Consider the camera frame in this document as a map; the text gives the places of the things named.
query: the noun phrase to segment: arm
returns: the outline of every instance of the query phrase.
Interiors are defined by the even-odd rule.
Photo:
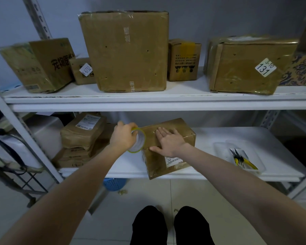
[[[114,128],[110,144],[46,194],[1,238],[0,245],[69,244],[114,162],[136,142],[135,123]]]
[[[163,156],[179,157],[204,175],[267,244],[306,244],[306,210],[258,177],[185,143],[174,130],[156,131]]]

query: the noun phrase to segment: forearm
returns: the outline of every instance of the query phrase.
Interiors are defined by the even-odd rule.
[[[189,144],[181,146],[177,157],[204,175],[266,243],[295,244],[295,236],[306,239],[306,211],[258,177]]]
[[[36,203],[0,244],[69,244],[104,177],[122,153],[108,145]]]

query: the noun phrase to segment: roll of tape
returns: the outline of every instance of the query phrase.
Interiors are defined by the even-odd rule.
[[[146,141],[146,135],[140,128],[133,128],[132,131],[138,131],[138,133],[136,136],[136,143],[128,151],[130,153],[137,153],[143,148]]]

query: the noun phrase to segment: clear plastic tray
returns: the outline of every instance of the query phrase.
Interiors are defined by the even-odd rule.
[[[217,157],[236,165],[234,157],[230,151],[230,149],[236,149],[241,156],[245,157],[257,167],[257,170],[249,168],[243,170],[246,170],[254,175],[260,175],[265,171],[264,164],[262,163],[260,157],[257,155],[255,150],[250,145],[249,141],[226,140],[225,142],[217,142],[213,145]]]

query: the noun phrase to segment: leg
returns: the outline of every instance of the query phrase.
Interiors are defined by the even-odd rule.
[[[163,214],[154,206],[146,206],[133,222],[131,245],[167,244],[168,228]]]
[[[208,222],[195,208],[182,207],[175,216],[174,227],[177,245],[214,245]]]

